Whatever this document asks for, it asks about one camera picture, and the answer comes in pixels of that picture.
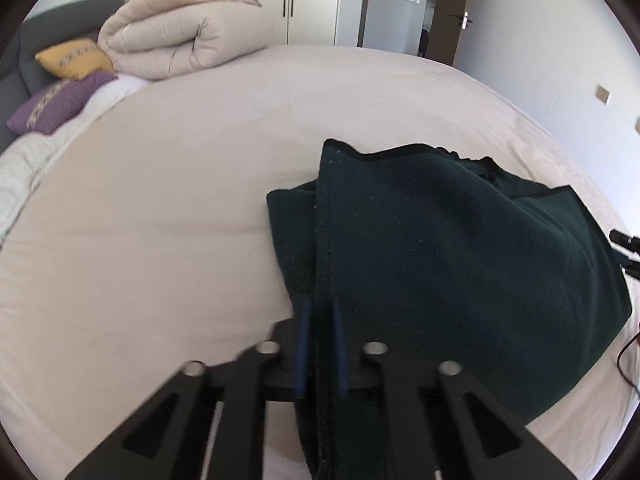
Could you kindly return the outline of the yellow patterned pillow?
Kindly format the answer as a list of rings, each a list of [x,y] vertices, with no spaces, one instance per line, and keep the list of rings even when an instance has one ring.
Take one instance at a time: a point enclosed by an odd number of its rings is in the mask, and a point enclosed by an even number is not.
[[[35,54],[35,60],[60,79],[83,80],[95,72],[115,73],[110,58],[88,38],[62,42],[41,50]]]

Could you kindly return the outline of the dark brown door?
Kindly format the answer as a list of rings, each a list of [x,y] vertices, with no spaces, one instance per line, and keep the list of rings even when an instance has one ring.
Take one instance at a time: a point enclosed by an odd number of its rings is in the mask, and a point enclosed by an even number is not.
[[[473,21],[468,0],[427,0],[419,44],[420,58],[454,65],[460,38]]]

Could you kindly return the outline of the dark green fleece garment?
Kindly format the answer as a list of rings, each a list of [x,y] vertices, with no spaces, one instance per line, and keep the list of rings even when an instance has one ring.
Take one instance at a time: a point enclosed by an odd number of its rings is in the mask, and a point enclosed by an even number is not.
[[[522,422],[560,402],[631,315],[612,248],[574,190],[490,158],[329,140],[318,177],[267,205],[293,300],[469,367]]]

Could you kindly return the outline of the white bed mattress sheet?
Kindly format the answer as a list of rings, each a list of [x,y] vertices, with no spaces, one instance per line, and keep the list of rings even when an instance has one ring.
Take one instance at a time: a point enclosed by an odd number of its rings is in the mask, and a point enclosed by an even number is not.
[[[311,180],[329,138],[491,157],[623,227],[536,122],[424,58],[274,47],[154,82],[73,140],[1,249],[1,422],[37,478],[66,477],[182,363],[288,316],[266,196]]]

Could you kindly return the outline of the white quilted bed cover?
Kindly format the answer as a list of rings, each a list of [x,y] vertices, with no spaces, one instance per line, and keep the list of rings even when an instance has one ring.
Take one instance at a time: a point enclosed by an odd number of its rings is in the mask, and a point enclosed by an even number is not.
[[[1,155],[1,243],[11,233],[40,181],[78,136],[127,96],[149,81],[119,74],[96,90],[80,113],[46,136],[37,131],[14,141]]]

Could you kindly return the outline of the folded beige duvet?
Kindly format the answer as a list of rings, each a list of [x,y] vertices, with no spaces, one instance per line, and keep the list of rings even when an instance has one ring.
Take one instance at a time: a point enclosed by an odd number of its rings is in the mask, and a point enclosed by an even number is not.
[[[116,72],[164,80],[262,50],[272,35],[258,0],[128,0],[103,24],[98,46]]]

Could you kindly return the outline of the purple patterned pillow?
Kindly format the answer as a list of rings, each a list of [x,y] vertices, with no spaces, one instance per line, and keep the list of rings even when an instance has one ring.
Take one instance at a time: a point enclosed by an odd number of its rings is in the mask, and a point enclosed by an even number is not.
[[[21,105],[6,121],[6,126],[18,136],[31,132],[48,136],[75,118],[99,88],[116,79],[115,74],[104,70],[81,80],[61,79]]]

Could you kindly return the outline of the beige wall switch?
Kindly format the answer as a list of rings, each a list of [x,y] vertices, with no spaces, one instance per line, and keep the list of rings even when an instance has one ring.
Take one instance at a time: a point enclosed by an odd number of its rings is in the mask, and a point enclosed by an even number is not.
[[[607,88],[598,84],[596,89],[596,98],[604,105],[608,105],[608,102],[610,102],[611,99],[611,92],[609,92]]]

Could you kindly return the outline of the dark grey upholstered headboard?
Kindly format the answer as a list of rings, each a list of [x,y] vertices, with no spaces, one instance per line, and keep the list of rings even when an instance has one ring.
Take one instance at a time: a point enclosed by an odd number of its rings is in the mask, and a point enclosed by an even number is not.
[[[36,60],[37,52],[62,42],[98,39],[104,22],[125,0],[78,0],[29,18],[17,29],[1,57],[1,151],[17,135],[6,121],[34,94],[55,81]]]

